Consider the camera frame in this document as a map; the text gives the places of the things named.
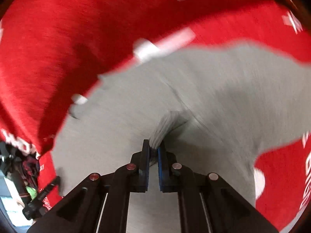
black bracket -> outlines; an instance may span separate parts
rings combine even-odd
[[[194,173],[158,149],[159,184],[178,192],[182,233],[277,233],[278,231],[216,173]],[[150,147],[114,173],[92,173],[40,218],[28,233],[125,233],[130,192],[148,190]]]

gray fabric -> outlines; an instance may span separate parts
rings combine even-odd
[[[68,117],[57,137],[52,156],[62,192],[91,172],[107,174],[128,163],[143,139],[156,148],[165,137],[180,163],[217,172],[254,205],[256,157],[309,129],[309,78],[310,69],[247,43],[187,48],[106,75],[86,104],[71,109],[77,119]],[[158,192],[154,187],[131,198],[128,232],[179,232],[171,215],[178,214],[177,202]],[[142,210],[139,224],[135,215]]]

red cloth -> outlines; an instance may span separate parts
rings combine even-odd
[[[73,94],[85,95],[98,74],[123,66],[138,39],[154,43],[184,27],[195,33],[191,45],[252,40],[309,62],[311,37],[283,23],[287,11],[273,0],[15,0],[2,22],[0,129],[44,154]],[[279,230],[299,210],[309,151],[297,142],[256,162],[266,178],[256,207]],[[49,153],[40,164],[44,187],[55,175]],[[56,191],[49,196],[51,205],[59,199]]]

silver rivet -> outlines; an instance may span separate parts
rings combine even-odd
[[[179,169],[182,168],[182,165],[181,165],[180,163],[174,163],[174,164],[172,165],[172,167],[173,167],[175,170],[179,170]]]
[[[129,163],[126,165],[126,169],[128,169],[128,170],[134,170],[135,168],[136,168],[135,164]]]
[[[92,173],[89,176],[90,180],[98,180],[99,174],[98,173]]]
[[[211,179],[211,180],[218,180],[218,175],[214,172],[210,173],[208,175],[208,177]]]

